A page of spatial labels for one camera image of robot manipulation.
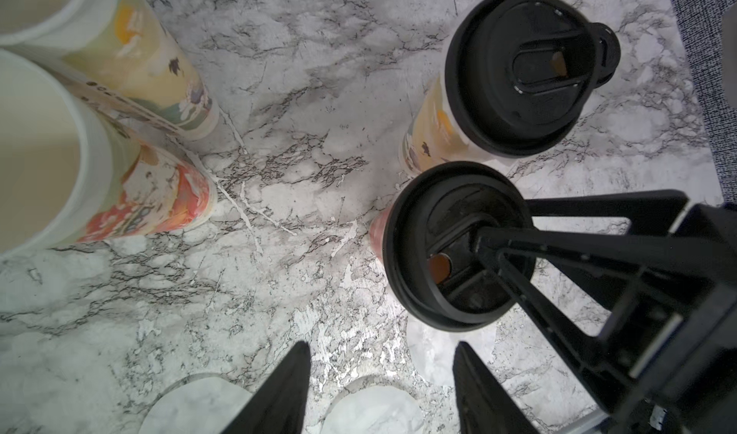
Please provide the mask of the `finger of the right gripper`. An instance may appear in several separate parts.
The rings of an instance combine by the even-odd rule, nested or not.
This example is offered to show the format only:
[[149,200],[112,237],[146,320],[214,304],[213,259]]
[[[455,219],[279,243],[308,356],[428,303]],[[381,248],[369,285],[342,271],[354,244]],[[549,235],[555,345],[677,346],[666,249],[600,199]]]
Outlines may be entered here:
[[[693,433],[736,429],[736,207],[675,190],[533,200],[543,217],[620,217],[624,234],[478,230],[474,252],[597,405],[628,429],[639,403]],[[590,336],[516,268],[544,259],[610,315]]]

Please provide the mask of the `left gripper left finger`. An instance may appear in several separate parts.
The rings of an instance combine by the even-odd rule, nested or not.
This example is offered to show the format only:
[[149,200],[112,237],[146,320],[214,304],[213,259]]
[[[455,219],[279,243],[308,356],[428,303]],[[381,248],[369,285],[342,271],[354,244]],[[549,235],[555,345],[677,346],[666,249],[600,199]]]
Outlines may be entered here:
[[293,345],[222,434],[301,433],[311,372],[310,347]]

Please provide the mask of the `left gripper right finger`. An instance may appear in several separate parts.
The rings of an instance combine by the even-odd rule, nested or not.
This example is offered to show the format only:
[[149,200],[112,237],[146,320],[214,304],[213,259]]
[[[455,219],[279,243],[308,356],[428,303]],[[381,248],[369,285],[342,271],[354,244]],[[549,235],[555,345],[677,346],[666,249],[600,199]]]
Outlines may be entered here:
[[456,347],[453,376],[462,434],[539,433],[466,342]]

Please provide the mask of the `black lid front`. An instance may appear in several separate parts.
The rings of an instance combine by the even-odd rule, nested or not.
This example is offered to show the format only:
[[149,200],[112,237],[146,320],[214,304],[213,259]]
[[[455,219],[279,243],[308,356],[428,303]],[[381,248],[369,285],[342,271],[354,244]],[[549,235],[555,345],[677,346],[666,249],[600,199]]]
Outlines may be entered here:
[[469,161],[436,166],[412,179],[390,209],[382,238],[389,285],[431,328],[484,328],[514,300],[477,257],[476,236],[532,226],[527,203],[503,174]]
[[448,105],[476,146],[530,157],[570,133],[620,59],[612,29],[562,0],[482,0],[447,47]]

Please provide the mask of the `red paper cup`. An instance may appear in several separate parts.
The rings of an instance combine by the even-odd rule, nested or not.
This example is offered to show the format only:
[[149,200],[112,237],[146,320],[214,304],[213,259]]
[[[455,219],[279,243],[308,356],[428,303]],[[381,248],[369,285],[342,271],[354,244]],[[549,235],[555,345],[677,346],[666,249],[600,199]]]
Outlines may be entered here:
[[391,215],[392,208],[383,209],[370,224],[368,235],[370,236],[370,249],[380,263],[383,262],[383,238]]

